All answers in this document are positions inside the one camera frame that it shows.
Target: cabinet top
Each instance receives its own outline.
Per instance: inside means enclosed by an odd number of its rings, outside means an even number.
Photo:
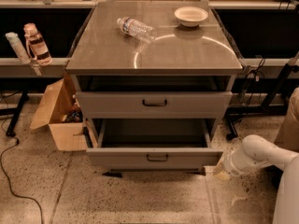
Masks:
[[[179,24],[180,7],[201,7],[197,27]],[[123,33],[117,19],[131,17],[157,30],[147,47]],[[74,75],[233,75],[242,66],[213,11],[197,2],[104,2],[94,10],[66,67]]]

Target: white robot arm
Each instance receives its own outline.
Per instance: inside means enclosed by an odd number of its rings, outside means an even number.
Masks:
[[[299,153],[277,147],[258,135],[249,135],[214,170],[218,179],[240,176],[252,168],[275,165],[284,171],[278,189],[273,224],[299,223]]]

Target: closed drawer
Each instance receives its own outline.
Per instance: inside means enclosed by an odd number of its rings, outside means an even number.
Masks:
[[[225,92],[78,92],[85,117],[222,118],[232,94]]]
[[[104,119],[99,147],[87,154],[110,170],[200,171],[216,165],[204,119]]]

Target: drawer handle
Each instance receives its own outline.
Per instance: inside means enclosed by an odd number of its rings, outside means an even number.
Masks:
[[[168,154],[166,154],[164,157],[150,157],[150,155],[147,154],[147,160],[148,161],[168,161]]]
[[[163,103],[148,103],[145,100],[142,100],[142,105],[163,107],[163,106],[167,106],[167,100],[164,100]]]

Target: open drawer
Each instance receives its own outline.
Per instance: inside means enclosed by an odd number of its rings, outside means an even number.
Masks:
[[[110,170],[200,171],[222,151],[210,147],[204,119],[103,119],[99,145],[87,154]]]

